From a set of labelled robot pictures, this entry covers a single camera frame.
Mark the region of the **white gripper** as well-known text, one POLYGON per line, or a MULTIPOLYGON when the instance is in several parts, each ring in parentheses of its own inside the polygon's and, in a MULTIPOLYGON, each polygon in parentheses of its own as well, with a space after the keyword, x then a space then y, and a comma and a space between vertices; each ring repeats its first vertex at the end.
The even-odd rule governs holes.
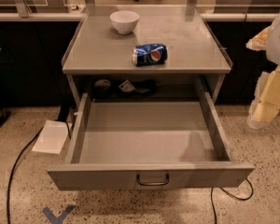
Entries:
POLYGON ((278 65, 271 73, 261 73, 248 111, 248 126, 260 129, 270 124, 280 112, 280 13, 271 27, 249 39, 245 46, 254 51, 266 50, 267 59, 278 65))

